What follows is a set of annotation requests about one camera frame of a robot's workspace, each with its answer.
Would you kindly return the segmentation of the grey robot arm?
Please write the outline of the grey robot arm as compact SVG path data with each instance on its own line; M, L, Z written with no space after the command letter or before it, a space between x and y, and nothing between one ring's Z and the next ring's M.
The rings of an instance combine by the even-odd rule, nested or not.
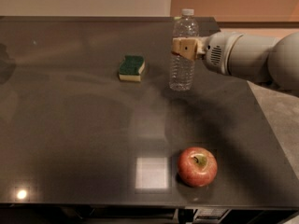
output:
M211 72L299 96L298 33L281 39L238 32L176 37L171 52L190 61L201 59Z

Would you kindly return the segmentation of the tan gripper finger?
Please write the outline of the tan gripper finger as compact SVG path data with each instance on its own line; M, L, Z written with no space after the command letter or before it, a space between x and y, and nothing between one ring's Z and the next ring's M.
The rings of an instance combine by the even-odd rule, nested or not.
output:
M171 52L173 54L180 54L181 39L179 37L172 39Z
M180 56L195 61L201 53L202 41L197 38L182 38L180 47Z

